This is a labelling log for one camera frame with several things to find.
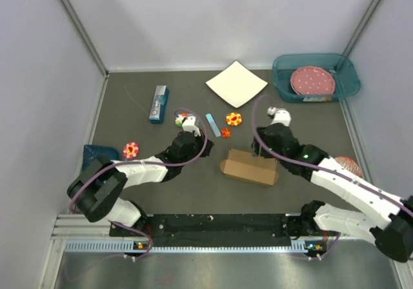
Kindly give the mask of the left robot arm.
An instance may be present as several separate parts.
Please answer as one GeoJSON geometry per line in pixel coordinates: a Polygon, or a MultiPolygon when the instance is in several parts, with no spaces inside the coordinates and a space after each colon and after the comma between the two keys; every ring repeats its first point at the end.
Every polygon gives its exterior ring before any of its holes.
{"type": "Polygon", "coordinates": [[[166,150],[144,160],[113,161],[99,155],[68,187],[70,209],[77,209],[91,223],[105,219],[123,225],[132,235],[142,234],[146,214],[132,201],[121,199],[121,192],[130,186],[169,181],[184,166],[209,156],[213,146],[205,134],[182,131],[166,150]]]}

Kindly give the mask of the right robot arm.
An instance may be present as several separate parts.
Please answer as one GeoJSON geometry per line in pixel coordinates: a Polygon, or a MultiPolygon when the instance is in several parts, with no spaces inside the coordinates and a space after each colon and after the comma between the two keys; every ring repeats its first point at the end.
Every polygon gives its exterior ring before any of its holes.
{"type": "Polygon", "coordinates": [[[404,199],[371,185],[324,150],[301,144],[281,123],[253,131],[256,154],[276,158],[291,174],[332,192],[358,210],[352,213],[320,204],[301,218],[306,233],[328,230],[358,236],[394,261],[406,263],[412,259],[411,197],[404,199]]]}

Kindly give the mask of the brown cardboard box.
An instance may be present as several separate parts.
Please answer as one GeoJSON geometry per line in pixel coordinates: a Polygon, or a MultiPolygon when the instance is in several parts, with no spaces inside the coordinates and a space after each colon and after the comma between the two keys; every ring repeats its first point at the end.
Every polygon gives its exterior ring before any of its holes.
{"type": "Polygon", "coordinates": [[[251,152],[231,149],[220,169],[224,175],[263,186],[273,186],[279,177],[274,158],[254,156],[251,152]]]}

